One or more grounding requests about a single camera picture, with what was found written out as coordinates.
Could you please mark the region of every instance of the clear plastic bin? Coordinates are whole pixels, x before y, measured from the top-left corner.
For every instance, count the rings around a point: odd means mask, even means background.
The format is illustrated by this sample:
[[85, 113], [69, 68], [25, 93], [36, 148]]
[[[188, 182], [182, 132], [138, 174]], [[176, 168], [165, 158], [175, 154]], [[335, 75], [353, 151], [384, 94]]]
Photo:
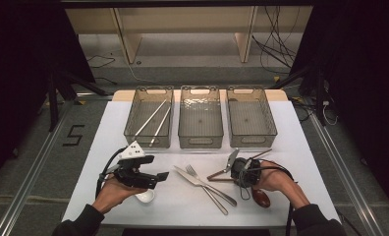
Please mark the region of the clear plastic bin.
[[143, 148], [169, 148], [173, 106], [173, 87], [138, 87], [124, 131], [127, 142], [137, 141]]
[[262, 87], [228, 87], [227, 112], [232, 148], [270, 148], [277, 136]]
[[221, 148], [222, 112], [218, 87], [183, 86], [180, 103], [180, 148]]

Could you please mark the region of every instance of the silver fork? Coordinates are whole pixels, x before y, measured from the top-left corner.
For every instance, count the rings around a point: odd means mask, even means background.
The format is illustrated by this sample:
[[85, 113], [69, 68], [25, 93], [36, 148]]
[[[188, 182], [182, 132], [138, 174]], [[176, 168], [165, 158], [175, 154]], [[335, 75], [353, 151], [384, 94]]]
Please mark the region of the silver fork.
[[[194, 170], [193, 170], [192, 168], [189, 168], [189, 167], [191, 167], [191, 166], [190, 166], [190, 165], [187, 166], [187, 167], [186, 167], [186, 170], [188, 170], [188, 173], [189, 173], [189, 174], [191, 174], [192, 176], [194, 176], [193, 173], [191, 172], [191, 170], [192, 170], [192, 171], [194, 171]], [[200, 185], [200, 186], [201, 186], [201, 188], [204, 190], [204, 192], [206, 192], [206, 194], [213, 200], [213, 202], [219, 207], [219, 209], [222, 211], [222, 213], [225, 214], [225, 215], [227, 215], [227, 214], [228, 214], [228, 210], [225, 209], [225, 207], [222, 206], [222, 204], [219, 203], [219, 201], [218, 201], [215, 197], [213, 197], [213, 195], [210, 193], [210, 191], [207, 189], [207, 187], [204, 186], [204, 185]]]
[[204, 183], [200, 177], [198, 177], [197, 173], [195, 172], [194, 168], [191, 165], [186, 166], [186, 170], [188, 171], [189, 174], [191, 174], [193, 177], [195, 177], [201, 184], [204, 185], [207, 189], [213, 191], [215, 194], [217, 194], [219, 197], [227, 201], [230, 205], [236, 207], [237, 206], [237, 201], [235, 201], [233, 198], [229, 197], [225, 193], [222, 193], [221, 191], [213, 188], [212, 186]]

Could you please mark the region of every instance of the white table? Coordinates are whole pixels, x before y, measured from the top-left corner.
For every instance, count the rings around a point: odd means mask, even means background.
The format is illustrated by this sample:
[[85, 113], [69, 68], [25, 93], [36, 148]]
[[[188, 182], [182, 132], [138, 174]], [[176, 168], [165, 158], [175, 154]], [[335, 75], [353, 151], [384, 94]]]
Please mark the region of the white table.
[[[293, 174], [305, 191], [308, 199], [318, 204], [327, 218], [339, 219], [320, 173], [314, 162], [306, 137], [290, 101], [270, 101], [271, 111], [276, 123], [278, 135], [272, 151], [263, 157], [274, 160]], [[142, 165], [140, 171], [157, 174], [169, 171], [165, 182], [159, 182], [155, 188], [155, 199], [143, 204], [135, 197], [125, 200], [105, 216], [102, 224], [128, 227], [283, 227], [287, 222], [289, 202], [279, 192], [268, 193], [270, 208], [258, 206], [253, 199], [243, 200], [240, 188], [233, 183], [212, 182], [211, 185], [237, 200], [236, 207], [218, 200], [229, 211], [222, 214], [202, 188], [194, 187], [174, 169], [173, 165], [185, 167], [191, 164], [197, 174], [206, 180], [206, 176], [224, 168], [229, 146], [226, 115], [223, 115], [224, 138], [221, 149], [191, 151], [180, 149], [178, 141], [179, 104], [175, 104], [172, 127], [172, 144], [162, 151], [147, 151], [154, 154], [154, 161]], [[75, 191], [72, 194], [63, 220], [76, 219], [84, 204], [94, 201], [98, 174], [102, 171], [110, 156], [119, 148], [127, 145], [123, 136], [131, 103], [128, 101], [110, 101], [106, 106], [93, 144], [84, 164]], [[226, 106], [222, 101], [222, 114]], [[239, 156], [250, 157], [258, 149], [241, 149]]]

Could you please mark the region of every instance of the knife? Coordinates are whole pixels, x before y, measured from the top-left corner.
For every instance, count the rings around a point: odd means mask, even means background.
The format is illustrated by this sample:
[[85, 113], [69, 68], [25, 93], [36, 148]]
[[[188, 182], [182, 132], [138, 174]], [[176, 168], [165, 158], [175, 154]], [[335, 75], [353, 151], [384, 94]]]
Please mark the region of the knife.
[[208, 190], [212, 191], [213, 193], [217, 194], [219, 197], [221, 197], [222, 199], [224, 199], [225, 201], [227, 201], [230, 205], [232, 205], [233, 207], [236, 207], [237, 206], [237, 201], [235, 201], [233, 198], [229, 197], [228, 195], [226, 195], [225, 193], [222, 193], [221, 191], [213, 188], [212, 186], [204, 183], [203, 181], [197, 179], [196, 177], [192, 176], [191, 174], [189, 174], [188, 172], [186, 172], [185, 170], [179, 168], [178, 166], [174, 166], [176, 168], [176, 170], [183, 176], [185, 177], [187, 180], [189, 180], [191, 183], [193, 183], [194, 185], [197, 185], [197, 186], [202, 186], [202, 187], [205, 187], [207, 188]]
[[195, 186], [200, 186], [204, 190], [204, 192], [206, 192], [206, 194], [213, 200], [213, 202], [219, 207], [219, 209], [222, 211], [223, 214], [225, 214], [225, 215], [228, 214], [228, 210], [225, 209], [225, 207], [222, 206], [221, 203], [219, 203], [219, 201], [215, 197], [213, 197], [213, 195], [209, 192], [209, 190], [205, 186], [199, 184], [195, 177], [193, 177], [192, 175], [190, 175], [189, 173], [187, 173], [186, 171], [184, 171], [183, 169], [181, 169], [177, 166], [174, 166], [174, 167], [176, 167], [177, 172], [179, 172], [179, 174], [181, 174], [183, 177], [185, 177], [186, 180], [188, 180], [189, 182], [191, 182]]

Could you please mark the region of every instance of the person's right hand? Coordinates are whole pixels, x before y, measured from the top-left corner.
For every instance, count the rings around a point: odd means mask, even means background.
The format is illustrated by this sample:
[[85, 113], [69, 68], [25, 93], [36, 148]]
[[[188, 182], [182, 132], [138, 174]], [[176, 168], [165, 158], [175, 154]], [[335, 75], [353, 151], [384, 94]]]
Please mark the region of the person's right hand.
[[[263, 160], [261, 167], [278, 166], [270, 161]], [[278, 169], [264, 169], [261, 170], [261, 176], [253, 189], [264, 189], [267, 191], [280, 191], [283, 193], [294, 208], [300, 208], [309, 205], [305, 193], [302, 188], [296, 184], [286, 173]]]
[[121, 204], [127, 197], [145, 191], [147, 191], [147, 189], [128, 187], [120, 183], [112, 174], [110, 174], [94, 201], [93, 207], [105, 214], [109, 212], [111, 208]]
[[[278, 165], [271, 161], [263, 160], [261, 167], [269, 167]], [[278, 169], [261, 170], [261, 176], [256, 185], [252, 186], [254, 189], [264, 189], [267, 191], [282, 191], [283, 187], [294, 184], [293, 180], [283, 171]]]

